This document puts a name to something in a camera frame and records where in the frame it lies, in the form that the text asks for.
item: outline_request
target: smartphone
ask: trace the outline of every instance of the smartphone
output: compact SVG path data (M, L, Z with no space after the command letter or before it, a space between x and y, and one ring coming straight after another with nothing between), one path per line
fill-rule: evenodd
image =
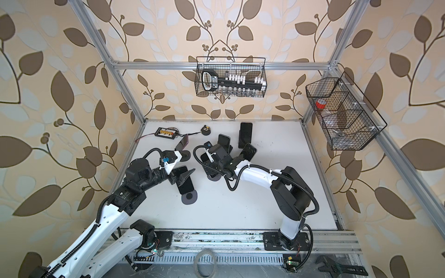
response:
M230 137L220 134L218 136L218 144L220 144L227 153L229 153L229 148L230 148Z
M252 140L252 123L241 123L239 129L238 148L243 149Z
M179 177L182 173L185 173L185 172L187 172L187 171L188 171L187 166L178 167L178 168L175 168L175 169L172 170L172 172L173 172L176 176L178 176L178 177ZM190 177L188 177L188 178L186 179L186 181L185 181L180 187L178 187L178 189L179 189L179 193L180 193L181 195L184 195L184 194L186 194L186 193L189 193L189 192L193 191L193 190L194 190L194 187L193 187L193 183L192 183L192 180L190 179Z
M256 154L256 151L257 149L254 146L252 146L250 143L247 143L241 151L241 154L243 155L244 159L250 161Z
M174 148L174 150L182 151L187 146L188 143L189 143L189 135L186 134L186 135L184 135L182 140L176 145L176 148Z

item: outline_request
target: black wire basket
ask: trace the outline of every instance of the black wire basket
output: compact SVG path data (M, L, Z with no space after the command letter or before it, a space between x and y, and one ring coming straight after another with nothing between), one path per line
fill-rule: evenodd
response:
M359 87L364 98L357 100L349 89L352 85L352 78L343 73L340 78L327 77L306 86L307 99L332 150L362 150L388 125ZM381 122L366 110L375 112Z
M196 95L264 97L265 62L266 58L259 57L196 57Z

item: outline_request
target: white tabletop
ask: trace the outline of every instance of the white tabletop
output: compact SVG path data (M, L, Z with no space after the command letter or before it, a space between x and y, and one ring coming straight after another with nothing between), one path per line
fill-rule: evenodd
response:
M211 128L211 134L190 135L185 150L193 151L195 146L210 141L218 142L218 135L231 138L232 157L241 152L238 148L239 121L149 121L143 134L154 133L158 127L176 127L181 134L195 133L204 125ZM173 150L182 137L174 140L149 135L142 138L134 152L133 159L142 157L152 148ZM309 151L300 122L294 121L254 121L252 145L257 153L252 163L272 169L293 167L312 189L320 205L317 214L307 218L312 229L336 230L331 208L324 193L312 155ZM198 157L204 149L197 151ZM154 152L148 156L152 168L159 165L159 155ZM168 181L146 191L147 199L138 207L122 227L129 227L138 219L153 224L158 229L243 229L243 230L277 230L281 226L283 213L270 189L248 181L240 181L235 191L230 191L224 179L210 181L202 166L193 158L180 162L176 166L186 165L188 169L196 168L191 175L193 186L198 192L194 204L184 205L181 194L175 184ZM307 210L313 209L311 203Z

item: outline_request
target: wire mesh basket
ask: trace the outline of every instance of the wire mesh basket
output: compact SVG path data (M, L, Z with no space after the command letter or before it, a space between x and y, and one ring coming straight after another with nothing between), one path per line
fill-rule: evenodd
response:
M340 78L327 77L306 86L306 95L332 150L361 150L387 123L365 94L357 100L351 93L345 73ZM375 112L381 123L368 113Z
M265 62L265 58L259 57L196 57L196 95L264 97Z

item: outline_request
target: white table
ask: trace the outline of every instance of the white table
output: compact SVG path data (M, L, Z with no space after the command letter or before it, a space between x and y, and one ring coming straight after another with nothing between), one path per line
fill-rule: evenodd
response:
M193 151L195 146L210 141L216 144L218 135L230 136L233 150L232 157L241 152L238 148L239 121L149 121L143 134L155 132L158 127L176 127L181 134L195 133L204 125L211 128L211 134L190 135L185 150ZM133 159L142 157L152 148L173 150L182 137L174 140L149 135L142 138L134 152ZM252 145L258 152L252 163L266 168L284 169L293 167L312 189L320 205L317 214L307 218L312 229L336 230L331 208L324 193L312 155L309 151L300 122L295 121L254 121ZM198 157L204 149L197 151ZM159 155L154 152L148 156L152 168L159 166ZM277 230L281 226L283 213L270 189L240 181L235 191L230 191L224 179L210 181L202 166L193 158L180 162L176 166L186 165L196 168L191 175L193 186L198 192L194 204L184 205L176 184L168 181L146 191L147 199L122 227L129 227L138 219L153 224L158 229L241 229L241 230Z

